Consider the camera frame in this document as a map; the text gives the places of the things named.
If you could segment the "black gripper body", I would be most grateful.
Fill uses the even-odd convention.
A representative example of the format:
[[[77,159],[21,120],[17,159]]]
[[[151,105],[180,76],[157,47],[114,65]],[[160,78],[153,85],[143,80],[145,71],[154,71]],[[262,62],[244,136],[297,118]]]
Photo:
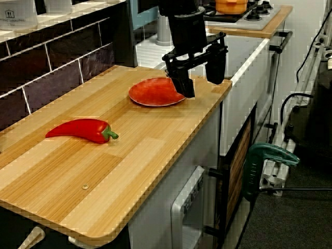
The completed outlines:
[[[201,64],[207,64],[206,50],[211,45],[226,46],[225,33],[207,36],[203,12],[190,15],[169,16],[169,25],[174,49],[163,56],[168,75],[176,69],[192,69]]]

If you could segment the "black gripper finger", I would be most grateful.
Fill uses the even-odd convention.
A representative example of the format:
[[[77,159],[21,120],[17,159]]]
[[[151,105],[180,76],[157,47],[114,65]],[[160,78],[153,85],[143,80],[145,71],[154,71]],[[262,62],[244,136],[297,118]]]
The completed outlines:
[[[172,79],[177,93],[183,95],[186,98],[195,97],[193,81],[189,78],[187,69],[183,68],[170,71],[170,78]]]
[[[211,45],[206,50],[207,64],[205,65],[207,80],[215,85],[223,82],[226,68],[227,46]]]

